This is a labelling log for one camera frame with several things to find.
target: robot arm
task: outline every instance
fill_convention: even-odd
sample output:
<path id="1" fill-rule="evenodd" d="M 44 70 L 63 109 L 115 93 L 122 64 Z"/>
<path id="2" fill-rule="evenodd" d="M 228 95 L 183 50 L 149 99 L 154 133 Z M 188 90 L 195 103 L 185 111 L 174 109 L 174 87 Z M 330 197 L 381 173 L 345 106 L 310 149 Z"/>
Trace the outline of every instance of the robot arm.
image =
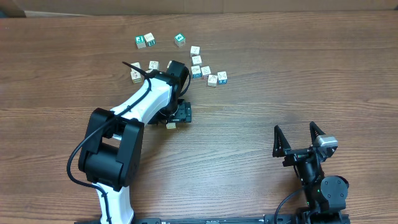
<path id="1" fill-rule="evenodd" d="M 90 223 L 131 223 L 134 211 L 130 206 L 129 185 L 139 167 L 142 137 L 147 124 L 161 121 L 174 123 L 191 122 L 190 103 L 179 99 L 185 80 L 189 76 L 184 64 L 172 61 L 167 72 L 153 70 L 146 75 L 150 78 L 150 91 L 130 111 L 117 118 L 107 128 L 102 129 L 83 145 L 78 167 L 86 174 L 87 180 L 101 187 L 97 190 L 103 216 L 101 220 Z M 143 86 L 123 104 L 110 111 L 97 108 L 91 114 L 86 131 L 87 136 L 99 126 L 122 113 L 141 98 L 149 88 L 145 80 Z M 102 142 L 102 138 L 120 140 L 119 147 Z"/>

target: wooden table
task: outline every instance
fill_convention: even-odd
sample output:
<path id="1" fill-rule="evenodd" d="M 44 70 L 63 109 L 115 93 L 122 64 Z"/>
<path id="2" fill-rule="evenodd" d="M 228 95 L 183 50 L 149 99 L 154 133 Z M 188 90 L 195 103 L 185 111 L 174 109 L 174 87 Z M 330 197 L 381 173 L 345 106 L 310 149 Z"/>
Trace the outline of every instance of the wooden table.
<path id="1" fill-rule="evenodd" d="M 350 182 L 344 213 L 353 223 L 398 222 L 396 12 L 2 19 L 0 28 L 0 223 L 99 218 L 96 192 L 65 172 L 90 113 L 142 85 L 121 61 L 190 66 L 191 45 L 228 84 L 193 80 L 193 122 L 146 127 L 131 185 L 138 217 L 273 213 L 299 188 L 293 168 L 272 157 L 274 126 L 301 148 L 315 121 L 339 140 L 322 166 Z M 134 37 L 148 32 L 157 44 L 137 49 Z M 301 195 L 281 213 L 304 205 Z"/>

